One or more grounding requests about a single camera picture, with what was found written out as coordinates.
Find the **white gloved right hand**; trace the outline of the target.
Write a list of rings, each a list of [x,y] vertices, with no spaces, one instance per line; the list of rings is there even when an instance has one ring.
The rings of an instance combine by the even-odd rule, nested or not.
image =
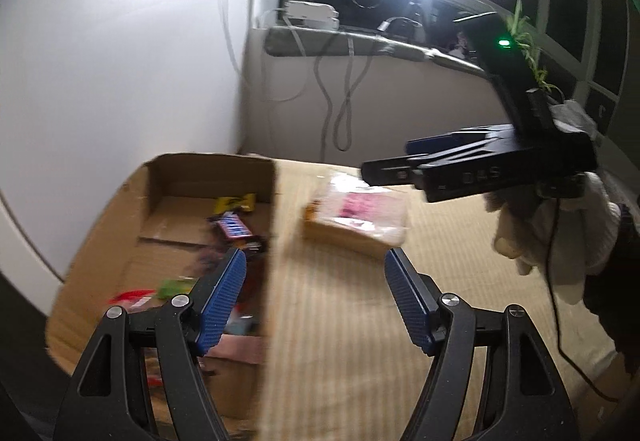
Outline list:
[[[549,277],[554,293],[568,305],[582,300],[586,280],[605,267],[617,241],[623,211],[606,193],[600,176],[585,174],[578,198],[544,198],[531,216],[515,207],[527,190],[488,193],[485,209],[498,214],[492,248],[515,262],[518,274],[537,270]]]

